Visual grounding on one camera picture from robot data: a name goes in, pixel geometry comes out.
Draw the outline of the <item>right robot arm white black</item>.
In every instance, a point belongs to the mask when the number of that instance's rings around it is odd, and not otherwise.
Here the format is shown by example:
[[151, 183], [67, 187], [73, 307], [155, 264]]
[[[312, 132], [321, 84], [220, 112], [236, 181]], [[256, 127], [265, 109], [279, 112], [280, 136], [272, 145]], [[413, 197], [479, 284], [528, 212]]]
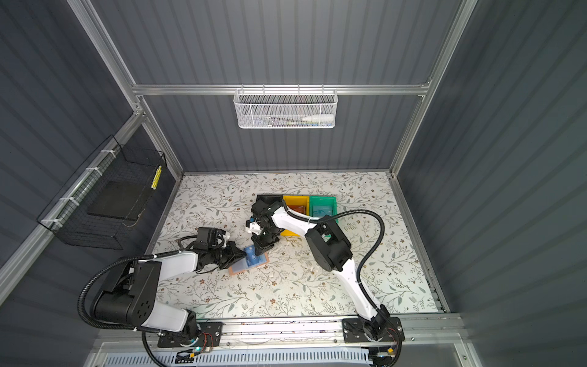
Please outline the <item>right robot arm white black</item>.
[[[361, 279], [362, 267], [385, 237], [385, 223], [377, 213], [368, 209], [353, 209], [333, 217], [309, 217], [291, 210], [283, 200], [272, 203], [257, 200], [252, 205], [251, 214], [246, 228], [252, 234], [258, 255], [273, 248], [285, 230], [293, 232], [305, 238], [316, 263], [339, 279], [360, 318], [372, 322], [383, 312], [382, 303]], [[359, 264], [353, 258], [351, 242], [336, 222], [353, 215], [372, 217], [379, 224], [378, 237]]]

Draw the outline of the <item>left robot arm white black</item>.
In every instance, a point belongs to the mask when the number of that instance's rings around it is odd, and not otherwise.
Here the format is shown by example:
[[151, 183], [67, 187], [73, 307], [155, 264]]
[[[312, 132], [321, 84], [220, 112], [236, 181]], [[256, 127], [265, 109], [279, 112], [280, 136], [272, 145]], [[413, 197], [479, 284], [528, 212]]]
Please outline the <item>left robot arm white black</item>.
[[99, 271], [84, 286], [77, 301], [82, 320], [103, 330], [139, 330], [175, 333], [195, 339], [197, 316], [157, 299], [158, 286], [207, 265], [227, 269], [246, 257], [233, 241], [218, 249], [178, 249], [152, 255], [121, 258]]

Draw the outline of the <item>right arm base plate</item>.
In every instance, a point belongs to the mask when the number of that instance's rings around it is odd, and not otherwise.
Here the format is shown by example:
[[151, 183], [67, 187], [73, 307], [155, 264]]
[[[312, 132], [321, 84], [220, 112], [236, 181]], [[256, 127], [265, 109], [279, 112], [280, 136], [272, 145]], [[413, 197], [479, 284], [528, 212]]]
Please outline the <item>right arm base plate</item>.
[[404, 342], [405, 335], [397, 317], [366, 321], [360, 317], [342, 320], [343, 338], [346, 343], [397, 343]]

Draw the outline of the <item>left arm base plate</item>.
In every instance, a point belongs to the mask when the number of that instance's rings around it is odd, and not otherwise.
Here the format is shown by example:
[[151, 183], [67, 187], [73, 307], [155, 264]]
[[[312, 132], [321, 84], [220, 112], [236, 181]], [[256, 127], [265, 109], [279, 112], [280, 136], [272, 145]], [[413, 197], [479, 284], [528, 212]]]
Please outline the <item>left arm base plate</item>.
[[223, 334], [222, 322], [199, 322], [194, 336], [186, 333], [164, 332], [157, 341], [158, 348], [213, 348], [220, 345]]

